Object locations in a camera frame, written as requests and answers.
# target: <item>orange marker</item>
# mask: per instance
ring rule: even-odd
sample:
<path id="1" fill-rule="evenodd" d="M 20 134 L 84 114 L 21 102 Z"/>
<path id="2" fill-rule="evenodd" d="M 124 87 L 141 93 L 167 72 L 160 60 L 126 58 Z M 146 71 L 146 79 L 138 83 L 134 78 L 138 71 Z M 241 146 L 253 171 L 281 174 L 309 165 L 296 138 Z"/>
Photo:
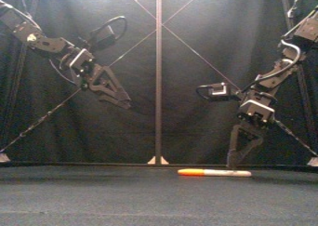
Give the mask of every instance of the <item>orange marker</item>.
<path id="1" fill-rule="evenodd" d="M 249 178 L 252 173 L 243 170 L 209 170 L 209 169 L 180 169 L 177 170 L 180 176 L 189 177 L 239 177 Z"/>

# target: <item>black floor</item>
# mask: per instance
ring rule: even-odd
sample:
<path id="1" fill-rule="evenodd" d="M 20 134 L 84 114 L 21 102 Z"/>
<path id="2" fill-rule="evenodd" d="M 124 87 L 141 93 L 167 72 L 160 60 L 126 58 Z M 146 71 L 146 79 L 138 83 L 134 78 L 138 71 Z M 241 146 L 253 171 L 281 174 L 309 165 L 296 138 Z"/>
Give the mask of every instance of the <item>black floor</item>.
<path id="1" fill-rule="evenodd" d="M 318 225 L 318 174 L 252 170 L 248 179 L 177 169 L 0 168 L 0 225 Z"/>

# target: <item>black curtain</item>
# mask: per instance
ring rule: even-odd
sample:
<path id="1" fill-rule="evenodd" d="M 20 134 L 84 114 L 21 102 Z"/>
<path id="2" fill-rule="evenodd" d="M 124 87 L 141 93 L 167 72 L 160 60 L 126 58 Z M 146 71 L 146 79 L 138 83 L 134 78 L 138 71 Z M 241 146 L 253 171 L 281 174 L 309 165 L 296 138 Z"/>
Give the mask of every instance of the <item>black curtain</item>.
<path id="1" fill-rule="evenodd" d="M 21 0 L 3 1 L 22 8 Z M 315 4 L 316 0 L 301 3 L 303 16 Z M 208 103 L 196 96 L 195 87 L 229 81 L 243 88 L 259 73 L 272 69 L 279 38 L 287 31 L 281 1 L 162 0 L 161 6 L 162 157 L 171 164 L 224 164 L 237 104 Z M 128 31 L 116 45 L 94 56 L 98 64 L 110 65 L 132 98 L 130 109 L 97 102 L 89 91 L 80 92 L 8 148 L 10 160 L 145 164 L 153 157 L 156 0 L 40 0 L 33 18 L 46 36 L 61 36 L 80 46 L 78 37 L 86 38 L 89 31 L 116 16 L 125 16 Z M 120 32 L 118 24 L 113 28 Z M 20 44 L 2 30 L 1 118 L 9 120 L 1 125 L 5 144 L 76 87 L 56 74 L 48 60 L 28 51 L 14 105 L 8 110 Z M 315 60 L 309 57 L 305 74 L 316 124 Z M 308 141 L 295 76 L 276 97 L 275 117 Z M 303 165 L 307 160 L 299 144 L 273 127 L 244 163 Z"/>

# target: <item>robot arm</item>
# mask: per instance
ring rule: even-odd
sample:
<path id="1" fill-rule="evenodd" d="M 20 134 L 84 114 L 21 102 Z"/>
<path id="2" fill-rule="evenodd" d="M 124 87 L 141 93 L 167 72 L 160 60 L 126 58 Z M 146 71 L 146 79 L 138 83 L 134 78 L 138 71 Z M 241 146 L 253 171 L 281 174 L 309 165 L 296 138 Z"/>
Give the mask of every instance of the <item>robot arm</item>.
<path id="1" fill-rule="evenodd" d="M 53 57 L 60 62 L 60 66 L 70 70 L 76 85 L 81 87 L 81 89 L 88 88 L 94 92 L 98 96 L 98 100 L 109 101 L 124 109 L 130 107 L 130 98 L 116 80 L 110 68 L 96 64 L 94 56 L 88 49 L 74 47 L 74 45 L 61 37 L 45 37 L 34 21 L 1 0 L 0 21 L 5 24 L 10 33 L 22 44 L 41 56 Z M 106 29 L 110 34 L 110 38 L 108 39 L 113 43 L 114 35 L 108 25 Z"/>
<path id="2" fill-rule="evenodd" d="M 227 154 L 227 167 L 236 168 L 248 152 L 261 144 L 268 126 L 273 119 L 273 97 L 279 86 L 296 72 L 307 53 L 318 43 L 318 7 L 297 25 L 281 36 L 281 58 L 273 69 L 259 75 L 241 90 L 233 90 L 229 84 L 220 83 L 199 86 L 196 92 L 208 101 L 236 100 L 239 124 L 233 126 Z"/>

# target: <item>marker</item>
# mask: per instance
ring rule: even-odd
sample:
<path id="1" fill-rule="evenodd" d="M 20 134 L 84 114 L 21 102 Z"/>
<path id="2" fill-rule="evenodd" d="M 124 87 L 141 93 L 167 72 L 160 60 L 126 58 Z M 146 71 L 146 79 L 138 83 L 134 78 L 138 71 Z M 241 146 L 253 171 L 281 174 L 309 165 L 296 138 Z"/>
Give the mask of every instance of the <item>marker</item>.
<path id="1" fill-rule="evenodd" d="M 211 170 L 211 169 L 180 169 L 177 170 L 180 176 L 189 177 L 239 177 L 249 178 L 252 173 L 244 170 Z"/>

